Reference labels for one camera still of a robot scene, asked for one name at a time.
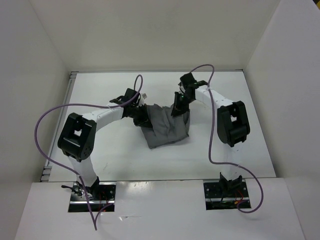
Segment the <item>grey pleated skirt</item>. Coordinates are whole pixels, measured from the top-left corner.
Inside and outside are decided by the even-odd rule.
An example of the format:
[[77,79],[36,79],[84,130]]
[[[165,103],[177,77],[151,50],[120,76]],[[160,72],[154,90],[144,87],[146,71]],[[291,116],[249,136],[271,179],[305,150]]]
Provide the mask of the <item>grey pleated skirt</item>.
[[142,127],[149,149],[175,144],[189,137],[190,111],[171,116],[173,106],[146,106],[152,127]]

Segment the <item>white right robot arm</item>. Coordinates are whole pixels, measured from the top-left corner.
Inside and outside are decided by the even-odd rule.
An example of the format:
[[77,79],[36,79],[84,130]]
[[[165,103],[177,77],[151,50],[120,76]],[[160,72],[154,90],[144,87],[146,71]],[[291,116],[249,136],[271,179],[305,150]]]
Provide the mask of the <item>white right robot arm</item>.
[[[199,101],[211,109],[212,124],[209,137],[209,162],[222,166],[219,174],[219,191],[229,197],[240,188],[243,177],[236,169],[247,170],[240,165],[243,143],[247,140],[251,129],[244,102],[233,101],[208,86],[204,80],[194,83],[179,83],[179,91],[175,92],[172,115],[177,117],[189,110],[193,101]],[[223,144],[226,159],[215,161],[212,158],[214,134]]]

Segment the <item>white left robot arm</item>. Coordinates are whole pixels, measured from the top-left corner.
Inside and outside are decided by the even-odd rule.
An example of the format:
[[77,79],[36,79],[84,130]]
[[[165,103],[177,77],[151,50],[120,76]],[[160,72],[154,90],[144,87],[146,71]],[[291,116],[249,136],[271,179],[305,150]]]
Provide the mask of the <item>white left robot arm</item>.
[[137,127],[152,127],[146,104],[137,101],[120,106],[120,103],[114,99],[106,107],[92,112],[69,114],[58,139],[57,145],[71,162],[81,193],[88,200],[96,199],[101,192],[100,180],[91,160],[96,133],[123,118],[132,118]]

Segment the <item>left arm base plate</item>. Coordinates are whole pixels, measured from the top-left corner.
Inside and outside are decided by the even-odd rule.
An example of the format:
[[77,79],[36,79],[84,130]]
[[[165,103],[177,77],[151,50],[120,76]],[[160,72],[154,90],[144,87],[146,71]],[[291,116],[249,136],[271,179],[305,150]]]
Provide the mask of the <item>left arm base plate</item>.
[[[72,187],[62,185],[62,188],[70,189],[69,213],[87,213],[89,212],[85,193],[80,189],[77,182]],[[92,195],[88,193],[89,204],[93,213],[114,212],[116,198],[116,182],[100,182],[99,192]]]

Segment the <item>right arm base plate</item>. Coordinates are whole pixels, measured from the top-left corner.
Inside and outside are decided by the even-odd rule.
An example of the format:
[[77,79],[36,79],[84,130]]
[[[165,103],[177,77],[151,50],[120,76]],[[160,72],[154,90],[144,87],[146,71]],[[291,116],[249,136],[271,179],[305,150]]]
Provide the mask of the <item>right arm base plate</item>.
[[251,208],[249,193],[245,181],[242,181],[238,188],[226,193],[223,193],[218,180],[204,181],[203,190],[207,211],[237,209],[237,204],[240,204],[240,209]]

